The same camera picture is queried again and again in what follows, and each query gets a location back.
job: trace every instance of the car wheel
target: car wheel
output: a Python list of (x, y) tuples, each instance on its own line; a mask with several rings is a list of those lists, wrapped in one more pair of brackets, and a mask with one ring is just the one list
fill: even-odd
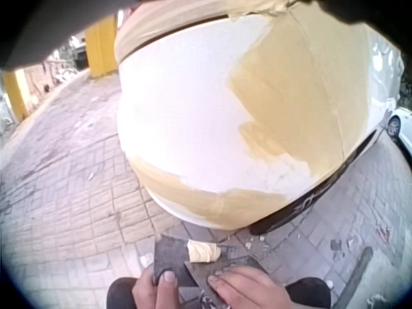
[(388, 124), (388, 135), (392, 138), (398, 137), (400, 132), (400, 120), (399, 118), (392, 118)]

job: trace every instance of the dark pants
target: dark pants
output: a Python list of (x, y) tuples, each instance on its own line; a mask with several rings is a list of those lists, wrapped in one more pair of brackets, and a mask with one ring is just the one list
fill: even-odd
[[(136, 278), (119, 278), (111, 284), (108, 291), (107, 309), (136, 309), (131, 293)], [(331, 295), (328, 285), (319, 278), (303, 278), (287, 285), (291, 300), (297, 304), (317, 308), (330, 308)]]

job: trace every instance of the finger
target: finger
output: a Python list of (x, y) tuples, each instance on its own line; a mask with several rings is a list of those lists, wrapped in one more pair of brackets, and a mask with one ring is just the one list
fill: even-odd
[(240, 294), (243, 294), (255, 304), (261, 305), (262, 299), (267, 298), (269, 287), (242, 274), (225, 272), (220, 275), (219, 278), (226, 281)]
[(258, 305), (249, 298), (239, 293), (225, 280), (215, 276), (209, 276), (207, 282), (219, 294), (219, 296), (232, 308), (236, 309), (258, 309)]
[(178, 280), (174, 272), (166, 270), (157, 286), (156, 309), (179, 309)]
[(274, 282), (269, 278), (268, 275), (254, 267), (228, 267), (225, 269), (225, 271), (241, 274), (253, 281), (256, 281), (257, 283), (262, 283), (265, 286), (274, 285)]
[(153, 266), (147, 267), (132, 289), (133, 299), (139, 309), (155, 309), (156, 288), (152, 280)]

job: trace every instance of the tile pavement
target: tile pavement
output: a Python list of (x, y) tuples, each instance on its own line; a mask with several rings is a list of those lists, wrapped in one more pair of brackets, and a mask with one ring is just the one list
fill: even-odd
[[(159, 232), (237, 245), (283, 284), (331, 279), (334, 300), (366, 245), (399, 267), (412, 175), (386, 134), (313, 207), (260, 238), (181, 222), (150, 199), (120, 149), (119, 95), (117, 75), (68, 88), (2, 171), (3, 261), (42, 308), (104, 308), (110, 283), (153, 259)], [(198, 294), (181, 289), (183, 308), (198, 308)]]

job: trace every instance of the yellow pillar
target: yellow pillar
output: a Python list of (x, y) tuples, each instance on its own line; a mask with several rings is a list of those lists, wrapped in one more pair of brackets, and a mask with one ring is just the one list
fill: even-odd
[(25, 103), (30, 99), (30, 90), (23, 69), (14, 72), (3, 72), (3, 83), (14, 115), (19, 121), (24, 120), (28, 117)]
[(92, 77), (117, 69), (115, 59), (115, 16), (109, 16), (86, 29), (86, 52)]

